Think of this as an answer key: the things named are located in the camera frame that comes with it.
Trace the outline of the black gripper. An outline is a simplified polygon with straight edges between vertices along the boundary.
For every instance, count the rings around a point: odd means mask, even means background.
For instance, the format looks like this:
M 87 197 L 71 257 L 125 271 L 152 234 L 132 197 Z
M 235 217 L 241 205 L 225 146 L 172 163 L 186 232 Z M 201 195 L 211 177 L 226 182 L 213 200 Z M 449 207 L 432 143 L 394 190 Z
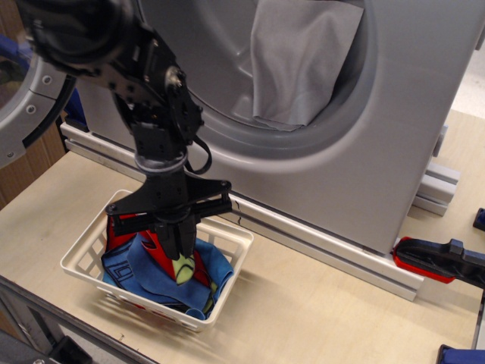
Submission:
M 155 231 L 166 257 L 188 258 L 201 219 L 231 211 L 231 189 L 228 180 L 193 177 L 183 170 L 150 175 L 138 190 L 106 206 L 108 231 L 115 236 Z

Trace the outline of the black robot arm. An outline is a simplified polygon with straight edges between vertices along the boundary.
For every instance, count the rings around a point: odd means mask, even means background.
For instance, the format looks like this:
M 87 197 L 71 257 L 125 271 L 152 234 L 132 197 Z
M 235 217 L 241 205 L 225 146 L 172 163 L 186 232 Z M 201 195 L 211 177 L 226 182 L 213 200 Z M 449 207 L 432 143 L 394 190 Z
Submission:
M 129 1 L 22 1 L 34 51 L 57 70 L 109 89 L 135 142 L 145 182 L 107 206 L 116 235 L 151 231 L 166 256 L 192 255 L 202 218 L 229 212 L 231 185 L 189 163 L 202 109 L 158 33 Z

